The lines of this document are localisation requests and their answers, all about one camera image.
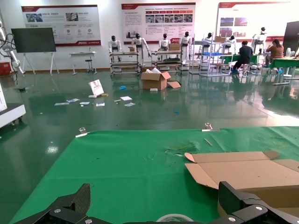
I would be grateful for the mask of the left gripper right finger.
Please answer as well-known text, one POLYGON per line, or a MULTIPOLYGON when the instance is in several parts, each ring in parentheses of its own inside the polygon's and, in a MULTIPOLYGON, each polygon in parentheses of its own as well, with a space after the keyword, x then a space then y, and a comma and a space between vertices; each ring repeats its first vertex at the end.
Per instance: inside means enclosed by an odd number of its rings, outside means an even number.
POLYGON ((297 224, 299 218, 279 211, 252 193, 234 189, 222 181, 218 187, 218 202, 226 216, 213 224, 297 224))

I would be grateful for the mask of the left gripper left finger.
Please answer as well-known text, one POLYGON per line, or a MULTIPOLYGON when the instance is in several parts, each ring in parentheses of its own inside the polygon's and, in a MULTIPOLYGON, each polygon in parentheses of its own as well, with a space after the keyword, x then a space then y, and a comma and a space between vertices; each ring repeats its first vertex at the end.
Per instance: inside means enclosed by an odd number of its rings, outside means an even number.
POLYGON ((18 224, 101 224, 102 220, 89 217, 90 184, 84 183, 77 192, 58 197, 46 209, 18 221, 18 224))

